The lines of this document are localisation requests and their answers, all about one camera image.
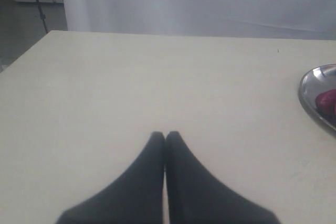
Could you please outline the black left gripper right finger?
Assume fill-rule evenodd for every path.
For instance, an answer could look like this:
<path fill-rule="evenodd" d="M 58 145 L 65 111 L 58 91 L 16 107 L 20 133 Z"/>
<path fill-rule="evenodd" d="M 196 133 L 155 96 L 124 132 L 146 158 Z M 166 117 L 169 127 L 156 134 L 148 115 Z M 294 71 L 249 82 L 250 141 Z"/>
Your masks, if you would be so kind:
<path fill-rule="evenodd" d="M 171 223 L 279 223 L 276 215 L 234 192 L 193 155 L 179 132 L 165 141 Z"/>

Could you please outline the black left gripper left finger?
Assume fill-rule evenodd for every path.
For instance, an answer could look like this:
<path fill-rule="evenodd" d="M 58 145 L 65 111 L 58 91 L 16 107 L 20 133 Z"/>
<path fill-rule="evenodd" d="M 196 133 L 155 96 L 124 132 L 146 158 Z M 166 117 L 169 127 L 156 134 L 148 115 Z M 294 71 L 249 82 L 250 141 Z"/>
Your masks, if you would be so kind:
<path fill-rule="evenodd" d="M 153 132 L 114 182 L 66 210 L 58 223 L 162 223 L 165 138 Z"/>

